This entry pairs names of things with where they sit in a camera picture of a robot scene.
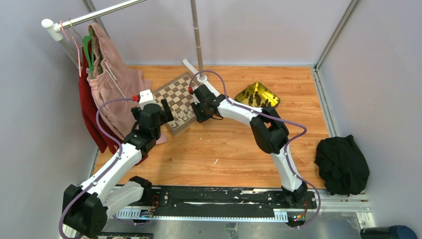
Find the wooden chess board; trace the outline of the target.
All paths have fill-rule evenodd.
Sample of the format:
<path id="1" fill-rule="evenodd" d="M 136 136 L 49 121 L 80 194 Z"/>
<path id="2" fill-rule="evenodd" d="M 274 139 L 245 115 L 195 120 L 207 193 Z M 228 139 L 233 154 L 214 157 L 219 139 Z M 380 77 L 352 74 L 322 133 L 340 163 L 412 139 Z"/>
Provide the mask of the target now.
<path id="1" fill-rule="evenodd" d="M 188 91 L 192 74 L 186 72 L 164 84 L 153 92 L 155 101 L 160 105 L 165 99 L 174 120 L 165 124 L 169 134 L 176 136 L 197 121 L 191 104 L 194 97 Z"/>

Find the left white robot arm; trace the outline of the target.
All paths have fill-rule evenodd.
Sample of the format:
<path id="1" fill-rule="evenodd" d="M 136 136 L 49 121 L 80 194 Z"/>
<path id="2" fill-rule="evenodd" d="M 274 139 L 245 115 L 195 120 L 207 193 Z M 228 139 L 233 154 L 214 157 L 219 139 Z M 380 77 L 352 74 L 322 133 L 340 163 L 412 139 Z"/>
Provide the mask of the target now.
<path id="1" fill-rule="evenodd" d="M 174 117 L 167 100 L 157 104 L 140 95 L 131 98 L 139 101 L 132 108 L 135 123 L 116 154 L 92 177 L 81 185 L 70 185 L 64 192 L 59 233 L 67 238 L 63 226 L 69 226 L 82 236 L 95 237 L 107 221 L 127 205 L 137 202 L 146 206 L 152 201 L 151 183 L 134 177 L 123 187 L 113 190 L 124 174 L 156 145 L 161 136 L 161 126 Z"/>

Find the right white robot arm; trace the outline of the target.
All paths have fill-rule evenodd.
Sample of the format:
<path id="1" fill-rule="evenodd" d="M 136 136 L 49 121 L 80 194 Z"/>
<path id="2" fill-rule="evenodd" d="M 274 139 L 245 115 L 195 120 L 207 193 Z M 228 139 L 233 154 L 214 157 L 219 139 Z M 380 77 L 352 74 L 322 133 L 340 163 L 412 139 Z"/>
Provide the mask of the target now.
<path id="1" fill-rule="evenodd" d="M 291 160 L 289 131 L 273 107 L 255 108 L 237 103 L 224 94 L 215 95 L 206 84 L 188 87 L 188 92 L 194 96 L 192 108 L 198 122 L 221 117 L 249 126 L 257 146 L 270 155 L 278 170 L 286 205 L 296 208 L 303 203 L 308 187 Z"/>

